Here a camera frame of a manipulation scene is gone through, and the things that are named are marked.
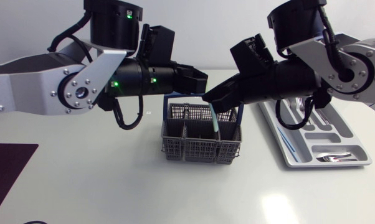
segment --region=white table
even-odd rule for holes
[[[237,73],[205,72],[209,88]],[[292,169],[258,105],[245,107],[241,156],[232,165],[167,161],[162,99],[145,97],[145,115],[131,131],[100,108],[80,116],[0,114],[0,143],[39,144],[0,207],[0,224],[375,223],[375,111],[365,104],[333,100],[373,164]],[[137,98],[121,103],[134,120]]]

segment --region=cutlery tray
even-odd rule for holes
[[[296,102],[296,99],[281,101],[280,114],[285,123],[297,124],[302,121],[304,115],[296,103],[292,103],[293,106],[289,105],[288,102],[291,101]],[[331,104],[323,109],[314,109],[310,122],[294,131],[279,124],[275,114],[276,101],[261,102],[259,105],[282,150],[287,166],[344,167],[372,163],[360,140]],[[319,161],[316,155],[323,152],[331,154],[350,152],[351,156],[343,159],[357,159],[357,161]]]

